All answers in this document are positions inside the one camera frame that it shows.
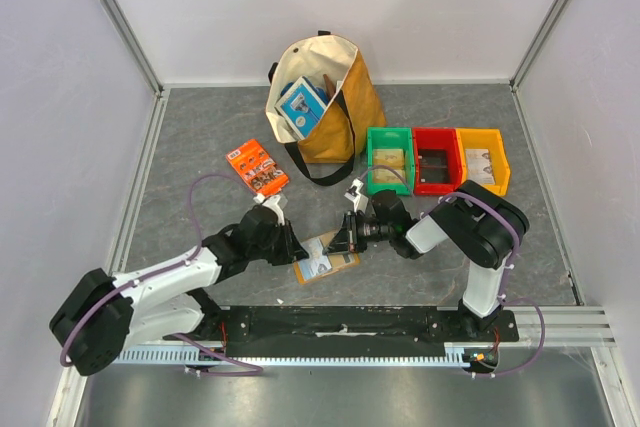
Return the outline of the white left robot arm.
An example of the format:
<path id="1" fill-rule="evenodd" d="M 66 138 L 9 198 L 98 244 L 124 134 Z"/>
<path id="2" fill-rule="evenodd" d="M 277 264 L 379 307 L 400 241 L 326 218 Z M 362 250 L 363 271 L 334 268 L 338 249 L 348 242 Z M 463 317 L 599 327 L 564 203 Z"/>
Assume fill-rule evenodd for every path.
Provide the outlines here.
<path id="1" fill-rule="evenodd" d="M 207 287 L 244 272 L 253 261 L 281 266 L 308 256 L 288 219 L 255 206 L 172 259 L 124 274 L 93 269 L 50 320 L 61 346 L 59 361 L 91 376 L 138 344 L 189 333 L 210 339 L 219 331 L 220 316 Z"/>

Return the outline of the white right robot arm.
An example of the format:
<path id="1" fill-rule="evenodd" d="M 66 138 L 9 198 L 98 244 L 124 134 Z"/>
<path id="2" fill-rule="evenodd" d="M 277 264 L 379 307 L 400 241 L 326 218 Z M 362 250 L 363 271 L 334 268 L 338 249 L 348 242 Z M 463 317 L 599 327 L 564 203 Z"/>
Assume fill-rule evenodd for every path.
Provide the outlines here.
<path id="1" fill-rule="evenodd" d="M 472 180 L 444 195 L 419 219 L 391 189 L 366 198 L 355 181 L 345 196 L 354 208 L 344 214 L 340 229 L 324 248 L 326 255 L 359 254 L 371 242 L 387 241 L 400 257 L 417 259 L 449 240 L 469 259 L 459 331 L 477 341 L 493 330 L 505 299 L 504 273 L 514 267 L 530 228 L 519 208 Z"/>

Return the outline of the mustard leather card holder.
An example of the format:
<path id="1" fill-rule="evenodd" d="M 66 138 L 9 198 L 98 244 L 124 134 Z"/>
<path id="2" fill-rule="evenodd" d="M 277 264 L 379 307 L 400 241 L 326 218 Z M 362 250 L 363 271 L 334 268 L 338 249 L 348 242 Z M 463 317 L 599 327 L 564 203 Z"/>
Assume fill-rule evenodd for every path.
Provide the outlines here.
<path id="1" fill-rule="evenodd" d="M 344 255 L 330 255 L 328 257 L 329 257 L 329 259 L 331 261 L 332 271 L 329 274 L 324 275 L 324 276 L 322 276 L 322 277 L 320 277 L 319 279 L 316 279 L 316 280 L 320 280 L 320 279 L 322 279 L 324 277 L 327 277 L 327 276 L 330 276 L 332 274 L 335 274 L 335 273 L 337 273 L 337 272 L 339 272 L 339 271 L 341 271 L 343 269 L 356 266 L 356 265 L 358 265 L 360 263 L 359 256 L 357 254 L 353 254 L 353 253 L 344 254 Z"/>

